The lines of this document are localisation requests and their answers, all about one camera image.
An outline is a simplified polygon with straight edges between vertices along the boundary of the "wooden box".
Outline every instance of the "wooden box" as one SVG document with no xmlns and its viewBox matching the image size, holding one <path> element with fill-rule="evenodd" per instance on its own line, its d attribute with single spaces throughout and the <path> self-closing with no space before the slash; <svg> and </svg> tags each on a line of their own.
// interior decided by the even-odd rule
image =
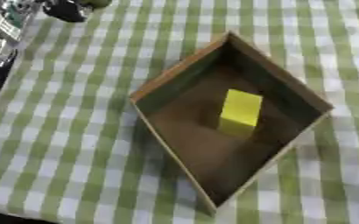
<svg viewBox="0 0 359 224">
<path fill-rule="evenodd" d="M 263 96 L 248 139 L 216 129 L 230 88 Z M 146 82 L 130 100 L 211 213 L 254 182 L 332 108 L 232 32 Z"/>
</svg>

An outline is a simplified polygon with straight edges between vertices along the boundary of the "green checkered tablecloth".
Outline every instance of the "green checkered tablecloth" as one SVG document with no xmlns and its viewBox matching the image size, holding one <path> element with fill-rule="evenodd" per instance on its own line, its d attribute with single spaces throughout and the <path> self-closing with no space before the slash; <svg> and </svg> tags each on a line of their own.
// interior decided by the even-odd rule
<svg viewBox="0 0 359 224">
<path fill-rule="evenodd" d="M 214 217 L 128 95 L 233 30 L 334 104 Z M 0 95 L 0 213 L 63 223 L 358 223 L 359 0 L 114 0 L 41 14 Z"/>
</svg>

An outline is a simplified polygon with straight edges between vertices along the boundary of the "tablecloth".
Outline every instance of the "tablecloth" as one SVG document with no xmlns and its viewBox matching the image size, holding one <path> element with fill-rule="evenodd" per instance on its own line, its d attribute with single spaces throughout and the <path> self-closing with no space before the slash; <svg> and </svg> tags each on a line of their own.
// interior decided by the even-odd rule
<svg viewBox="0 0 359 224">
<path fill-rule="evenodd" d="M 128 95 L 234 31 L 334 105 L 216 216 Z M 0 94 L 0 213 L 61 223 L 359 223 L 359 0 L 114 0 L 39 14 Z"/>
</svg>

